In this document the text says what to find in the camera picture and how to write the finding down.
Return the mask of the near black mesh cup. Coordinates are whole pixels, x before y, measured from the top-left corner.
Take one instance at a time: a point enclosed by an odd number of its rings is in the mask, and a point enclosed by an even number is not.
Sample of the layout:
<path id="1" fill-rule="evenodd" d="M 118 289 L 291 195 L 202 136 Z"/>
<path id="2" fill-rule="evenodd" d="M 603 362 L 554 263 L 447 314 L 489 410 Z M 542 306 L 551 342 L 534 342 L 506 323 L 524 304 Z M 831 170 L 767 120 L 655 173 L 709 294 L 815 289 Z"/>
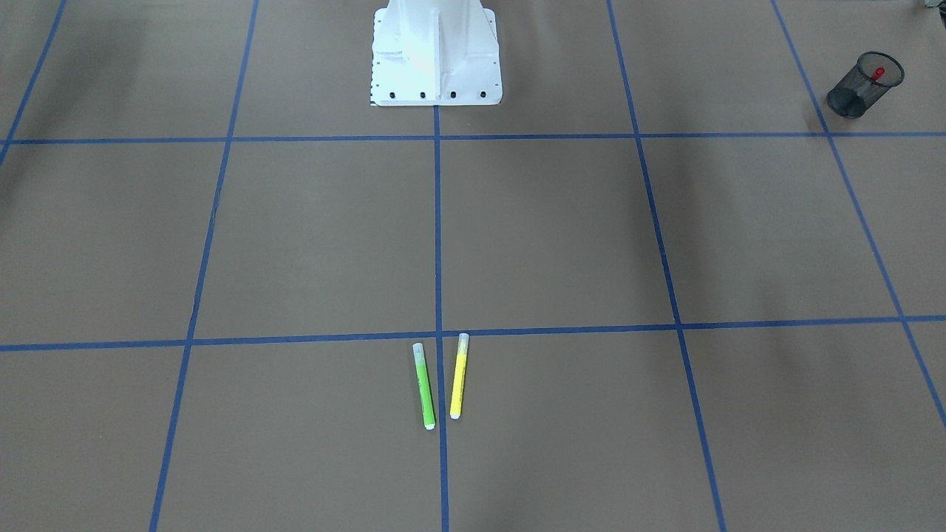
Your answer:
<path id="1" fill-rule="evenodd" d="M 871 80 L 877 67 L 885 67 L 884 77 L 878 82 Z M 826 102 L 839 117 L 856 119 L 862 117 L 884 94 L 899 86 L 905 78 L 905 70 L 895 57 L 878 51 L 862 53 L 856 63 L 828 91 Z"/>

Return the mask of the green highlighter pen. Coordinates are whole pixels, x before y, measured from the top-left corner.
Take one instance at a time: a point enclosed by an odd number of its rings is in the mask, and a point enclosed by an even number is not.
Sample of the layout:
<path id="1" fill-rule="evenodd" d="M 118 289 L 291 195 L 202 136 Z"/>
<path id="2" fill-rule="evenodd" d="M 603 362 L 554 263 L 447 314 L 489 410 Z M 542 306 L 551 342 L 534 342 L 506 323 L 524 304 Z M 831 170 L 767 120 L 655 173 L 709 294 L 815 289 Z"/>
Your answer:
<path id="1" fill-rule="evenodd" d="M 435 405 L 432 399 L 432 388 L 430 388 L 428 364 L 426 364 L 425 350 L 422 343 L 412 345 L 413 363 L 415 364 L 415 376 L 417 380 L 417 391 L 421 404 L 421 417 L 423 427 L 427 431 L 435 430 L 436 417 Z"/>

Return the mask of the brown paper table mat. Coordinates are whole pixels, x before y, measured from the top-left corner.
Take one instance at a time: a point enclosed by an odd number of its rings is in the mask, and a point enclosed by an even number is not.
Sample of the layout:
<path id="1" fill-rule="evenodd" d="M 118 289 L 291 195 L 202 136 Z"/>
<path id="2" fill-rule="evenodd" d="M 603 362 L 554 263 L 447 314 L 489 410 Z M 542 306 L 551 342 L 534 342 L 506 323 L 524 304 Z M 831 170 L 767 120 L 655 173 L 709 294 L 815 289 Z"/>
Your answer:
<path id="1" fill-rule="evenodd" d="M 935 10 L 490 1 L 383 108 L 385 6 L 2 3 L 4 531 L 944 529 Z"/>

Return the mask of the yellow highlighter pen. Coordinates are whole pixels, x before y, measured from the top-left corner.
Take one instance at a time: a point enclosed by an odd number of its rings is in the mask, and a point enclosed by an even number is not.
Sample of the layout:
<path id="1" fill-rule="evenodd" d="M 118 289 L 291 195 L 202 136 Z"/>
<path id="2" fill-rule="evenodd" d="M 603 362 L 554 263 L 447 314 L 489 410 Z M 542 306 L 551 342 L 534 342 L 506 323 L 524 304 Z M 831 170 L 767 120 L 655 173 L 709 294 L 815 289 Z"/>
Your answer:
<path id="1" fill-rule="evenodd" d="M 469 364 L 469 342 L 470 335 L 462 332 L 458 336 L 458 343 L 454 357 L 454 375 L 452 380 L 452 397 L 449 404 L 449 416 L 453 420 L 459 420 L 463 411 L 464 396 L 464 378 L 466 378 L 466 368 Z"/>

